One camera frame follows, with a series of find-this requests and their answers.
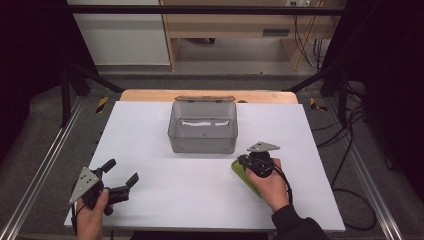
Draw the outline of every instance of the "white tabletop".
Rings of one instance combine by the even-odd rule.
[[[234,154],[174,153],[167,135],[172,102],[116,102],[90,169],[109,159],[103,175],[119,187],[138,172],[130,200],[114,206],[104,226],[131,230],[272,231],[272,211],[232,171],[231,163],[258,141],[281,147],[281,159],[301,217],[325,231],[344,231],[308,121],[299,104],[237,104]],[[70,214],[65,220],[71,226]]]

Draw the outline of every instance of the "white cabinet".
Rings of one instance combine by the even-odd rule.
[[[81,5],[159,5],[157,0],[68,0]],[[162,16],[74,14],[96,65],[169,65]]]

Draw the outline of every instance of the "yellow-green object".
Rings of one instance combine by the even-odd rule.
[[[239,161],[236,159],[232,164],[231,168],[234,170],[234,172],[247,184],[247,186],[252,189],[255,194],[262,198],[261,194],[259,193],[259,190],[256,188],[255,184],[253,184],[249,178],[247,178],[246,171],[244,170],[243,166],[239,163]]]

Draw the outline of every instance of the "black curtain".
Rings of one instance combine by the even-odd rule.
[[[354,19],[340,22],[327,65],[336,59],[352,26]],[[424,201],[423,36],[424,1],[382,0],[347,59],[346,71],[349,80],[364,83],[364,107],[387,157]]]
[[[73,15],[45,10],[49,3],[0,1],[0,162],[28,116],[30,99],[59,86],[65,66],[97,73]]]

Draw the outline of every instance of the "plastic storage bin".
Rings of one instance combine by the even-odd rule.
[[[233,153],[237,142],[234,102],[176,101],[168,136],[176,153]]]

